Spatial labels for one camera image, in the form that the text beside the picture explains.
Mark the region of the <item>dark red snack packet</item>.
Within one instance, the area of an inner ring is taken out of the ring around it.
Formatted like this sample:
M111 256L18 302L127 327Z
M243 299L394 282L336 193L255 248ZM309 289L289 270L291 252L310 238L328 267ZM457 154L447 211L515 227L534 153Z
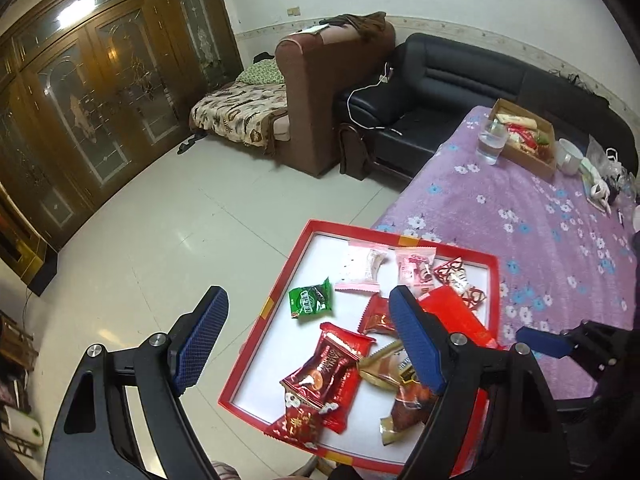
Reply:
M320 324L314 354L296 372L281 380L286 390L316 404L326 413L323 427L342 434L360 383L358 363L369 355L374 338L345 330L330 322Z

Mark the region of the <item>black leather sofa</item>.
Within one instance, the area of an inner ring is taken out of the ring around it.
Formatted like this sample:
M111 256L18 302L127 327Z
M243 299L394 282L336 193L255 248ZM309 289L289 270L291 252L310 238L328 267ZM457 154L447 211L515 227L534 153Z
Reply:
M638 174L634 134L602 96L516 58L418 32L376 73L335 97L341 170L358 180L375 168L410 180L472 108L498 99L547 119L578 148L590 140L612 148Z

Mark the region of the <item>pale pink snack packet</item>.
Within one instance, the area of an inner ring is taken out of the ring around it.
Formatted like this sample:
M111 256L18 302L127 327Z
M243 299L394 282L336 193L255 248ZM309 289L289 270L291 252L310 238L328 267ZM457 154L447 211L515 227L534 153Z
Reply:
M350 240L342 249L332 284L342 292L386 294L397 284L397 271L394 248Z

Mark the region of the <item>red white patterned snack packet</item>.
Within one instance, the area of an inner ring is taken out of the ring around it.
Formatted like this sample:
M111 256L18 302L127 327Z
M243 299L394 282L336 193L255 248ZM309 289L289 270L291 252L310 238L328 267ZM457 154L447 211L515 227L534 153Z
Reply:
M461 257L436 266L433 274L443 285L451 287L472 311L477 310L487 298L482 290L469 282Z

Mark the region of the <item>gold brown sesame snack packet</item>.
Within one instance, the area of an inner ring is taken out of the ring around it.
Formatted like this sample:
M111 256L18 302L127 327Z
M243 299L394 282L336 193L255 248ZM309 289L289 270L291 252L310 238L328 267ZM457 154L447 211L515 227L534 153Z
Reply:
M420 384L400 340L360 360L358 373L369 384L394 394L390 414L380 419L382 445L395 443L414 426L428 422L438 395Z

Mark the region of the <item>red floral snack packet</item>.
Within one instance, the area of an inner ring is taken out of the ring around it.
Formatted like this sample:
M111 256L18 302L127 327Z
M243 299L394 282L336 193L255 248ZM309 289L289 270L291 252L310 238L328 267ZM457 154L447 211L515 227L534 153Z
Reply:
M272 422L264 430L264 434L296 448L317 451L326 413L316 404L288 390L284 394L284 407L284 414Z

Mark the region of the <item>green snack packet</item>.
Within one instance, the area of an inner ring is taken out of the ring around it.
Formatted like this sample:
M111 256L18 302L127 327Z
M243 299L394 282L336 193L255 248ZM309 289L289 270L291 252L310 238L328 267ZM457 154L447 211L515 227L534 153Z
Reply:
M291 318L325 315L333 311L333 288L329 278L317 285L300 286L288 292Z

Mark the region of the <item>purple floral tablecloth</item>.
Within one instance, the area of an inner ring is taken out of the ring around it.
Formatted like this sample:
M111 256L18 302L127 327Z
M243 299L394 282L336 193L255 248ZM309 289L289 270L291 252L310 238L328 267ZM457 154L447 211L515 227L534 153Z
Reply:
M486 252L499 263L498 341L523 326L559 333L589 320L631 328L636 312L634 204L602 214L582 181L546 182L477 154L489 110L472 108L392 203L375 229Z

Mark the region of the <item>small red candy packet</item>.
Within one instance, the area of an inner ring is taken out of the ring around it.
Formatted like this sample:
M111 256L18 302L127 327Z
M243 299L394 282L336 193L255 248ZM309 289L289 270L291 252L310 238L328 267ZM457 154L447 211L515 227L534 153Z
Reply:
M390 308L386 298L380 294L371 296L363 311L358 332L363 335L382 334L393 337L397 335L395 325L390 318Z

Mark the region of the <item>dark wooden cabinet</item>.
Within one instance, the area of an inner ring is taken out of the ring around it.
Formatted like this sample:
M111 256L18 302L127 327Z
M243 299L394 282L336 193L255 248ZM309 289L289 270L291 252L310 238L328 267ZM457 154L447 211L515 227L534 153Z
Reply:
M240 68L224 0L38 0L6 29L1 257L30 292Z

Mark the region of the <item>red tray box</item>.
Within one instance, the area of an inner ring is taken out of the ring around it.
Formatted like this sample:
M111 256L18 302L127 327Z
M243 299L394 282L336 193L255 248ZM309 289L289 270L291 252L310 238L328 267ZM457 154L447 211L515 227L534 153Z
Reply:
M219 403L264 434L327 460L397 476L425 426L386 444L397 388L420 391L397 338L358 330L374 292L398 284L398 252L460 262L485 294L473 312L489 338L499 324L498 260L484 252L311 220L245 341Z

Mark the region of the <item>clear plastic cup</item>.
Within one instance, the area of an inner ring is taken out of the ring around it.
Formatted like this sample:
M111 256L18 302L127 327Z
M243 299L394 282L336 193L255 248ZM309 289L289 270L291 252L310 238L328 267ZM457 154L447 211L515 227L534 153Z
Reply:
M494 166L498 162L498 158L506 146L509 139L508 130L498 121L493 119L488 122L477 138L477 155L486 162L486 164Z

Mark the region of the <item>patterned blanket bed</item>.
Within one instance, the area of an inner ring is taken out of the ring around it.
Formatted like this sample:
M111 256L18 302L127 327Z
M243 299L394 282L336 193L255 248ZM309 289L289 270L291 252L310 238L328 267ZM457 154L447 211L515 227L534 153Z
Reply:
M190 110L189 127L269 152L273 123L286 114L284 76L274 58L264 58L250 64L231 84L196 102Z

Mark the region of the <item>plain red snack packet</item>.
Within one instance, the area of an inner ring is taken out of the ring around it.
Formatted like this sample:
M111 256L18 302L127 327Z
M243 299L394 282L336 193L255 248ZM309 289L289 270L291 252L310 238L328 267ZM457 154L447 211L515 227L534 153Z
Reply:
M448 333L462 333L480 347L500 349L497 339L450 286L442 285L426 292L418 298L418 303L424 312L436 315Z

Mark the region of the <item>cardboard snack box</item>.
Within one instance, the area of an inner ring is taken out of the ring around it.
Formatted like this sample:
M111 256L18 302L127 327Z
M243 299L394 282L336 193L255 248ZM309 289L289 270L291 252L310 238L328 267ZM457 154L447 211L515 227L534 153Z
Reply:
M551 181L556 170L554 128L547 119L505 99L488 116L488 131L504 140L501 154L534 176Z

